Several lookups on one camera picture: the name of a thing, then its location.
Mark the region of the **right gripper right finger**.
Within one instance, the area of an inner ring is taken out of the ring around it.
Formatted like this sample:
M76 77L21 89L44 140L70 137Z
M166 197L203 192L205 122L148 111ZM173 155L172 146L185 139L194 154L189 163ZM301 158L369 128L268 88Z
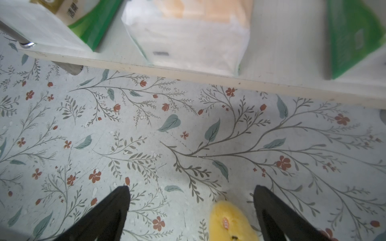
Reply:
M329 240L265 186L256 186L253 203L265 241Z

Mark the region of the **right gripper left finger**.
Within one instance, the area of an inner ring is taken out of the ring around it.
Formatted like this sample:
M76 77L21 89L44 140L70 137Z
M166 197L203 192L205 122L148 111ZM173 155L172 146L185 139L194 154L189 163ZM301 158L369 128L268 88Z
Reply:
M130 189L118 186L57 241L119 241L130 207Z

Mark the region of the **white tissue pack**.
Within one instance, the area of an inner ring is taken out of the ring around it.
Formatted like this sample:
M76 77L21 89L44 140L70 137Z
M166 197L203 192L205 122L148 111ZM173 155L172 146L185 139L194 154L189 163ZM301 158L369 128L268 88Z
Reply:
M386 2L327 1L332 79L385 81Z
M122 22L148 64L236 76L253 1L128 1Z
M45 7L86 44L91 51L95 51L122 1L73 0L30 1L30 3Z

